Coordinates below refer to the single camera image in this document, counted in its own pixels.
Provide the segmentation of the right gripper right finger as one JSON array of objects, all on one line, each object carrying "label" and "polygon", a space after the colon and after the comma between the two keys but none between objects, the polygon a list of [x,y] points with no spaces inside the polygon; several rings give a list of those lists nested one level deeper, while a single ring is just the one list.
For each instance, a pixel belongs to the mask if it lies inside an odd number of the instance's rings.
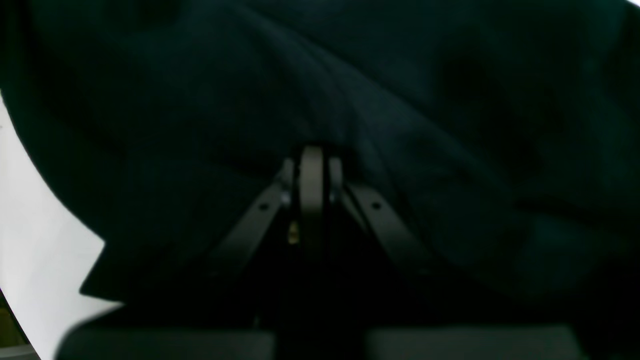
[{"label": "right gripper right finger", "polygon": [[[419,243],[382,196],[345,182],[338,157],[327,160],[329,200],[342,201],[404,280],[425,289],[434,256]],[[373,330],[366,336],[370,360],[583,360],[566,326],[444,326]]]}]

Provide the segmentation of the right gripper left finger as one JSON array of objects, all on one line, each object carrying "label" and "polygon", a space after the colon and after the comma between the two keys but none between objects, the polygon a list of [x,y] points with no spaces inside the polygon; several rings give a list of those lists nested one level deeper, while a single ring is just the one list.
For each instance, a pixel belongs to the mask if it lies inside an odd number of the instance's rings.
[{"label": "right gripper left finger", "polygon": [[[322,205],[325,154],[306,146],[286,158],[275,181],[263,190],[205,260],[202,285],[226,296],[239,284],[279,214],[290,210],[299,191]],[[256,329],[187,329],[169,326],[117,328],[85,324],[63,340],[58,360],[273,360],[274,333]]]}]

